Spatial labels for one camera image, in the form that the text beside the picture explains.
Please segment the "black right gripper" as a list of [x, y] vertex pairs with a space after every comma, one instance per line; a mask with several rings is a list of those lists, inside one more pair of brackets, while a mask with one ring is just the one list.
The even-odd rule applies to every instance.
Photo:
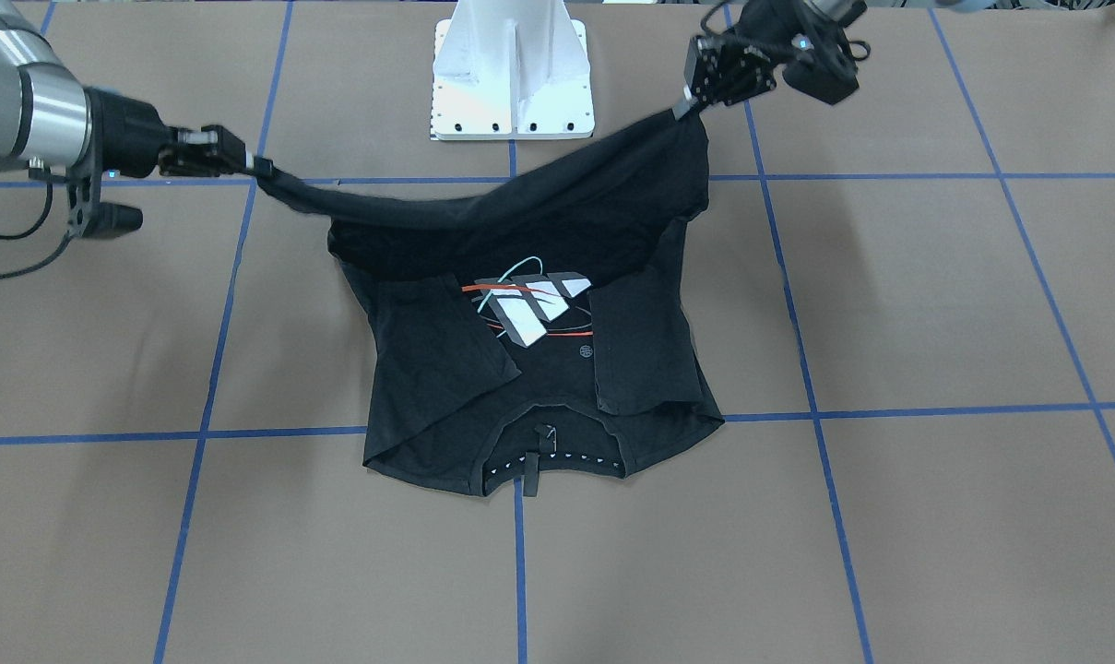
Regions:
[[85, 92], [90, 113], [89, 146], [66, 173], [68, 240], [117, 240], [143, 226], [139, 207], [101, 197], [107, 172], [130, 178], [147, 178], [154, 172], [195, 178], [275, 178], [273, 160], [248, 155], [244, 141], [224, 126], [169, 126], [148, 102], [105, 89], [87, 88]]

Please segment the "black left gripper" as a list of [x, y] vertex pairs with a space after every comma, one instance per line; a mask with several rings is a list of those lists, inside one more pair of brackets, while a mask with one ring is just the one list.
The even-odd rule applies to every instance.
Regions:
[[686, 55], [686, 98], [676, 123], [714, 105], [749, 101], [785, 82], [812, 100], [836, 105], [859, 91], [865, 41], [849, 41], [864, 1], [747, 1], [728, 27], [712, 27], [726, 1], [710, 6]]

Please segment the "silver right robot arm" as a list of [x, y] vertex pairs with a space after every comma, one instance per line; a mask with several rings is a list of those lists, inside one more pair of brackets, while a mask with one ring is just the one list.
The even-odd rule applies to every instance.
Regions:
[[138, 207], [101, 198], [106, 172], [145, 178], [269, 176], [270, 160], [220, 125], [162, 123], [155, 106], [86, 87], [10, 1], [0, 1], [0, 172], [62, 184], [68, 238], [113, 240], [140, 230]]

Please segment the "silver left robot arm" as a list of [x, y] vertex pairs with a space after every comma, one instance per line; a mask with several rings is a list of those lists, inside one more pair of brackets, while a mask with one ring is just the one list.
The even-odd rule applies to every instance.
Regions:
[[721, 105], [754, 100], [780, 84], [830, 106], [860, 88], [860, 64], [871, 46], [853, 41], [849, 27], [871, 8], [944, 9], [973, 13], [991, 1], [741, 1], [726, 27], [712, 18], [729, 7], [717, 1], [689, 39], [681, 97], [671, 106], [676, 121]]

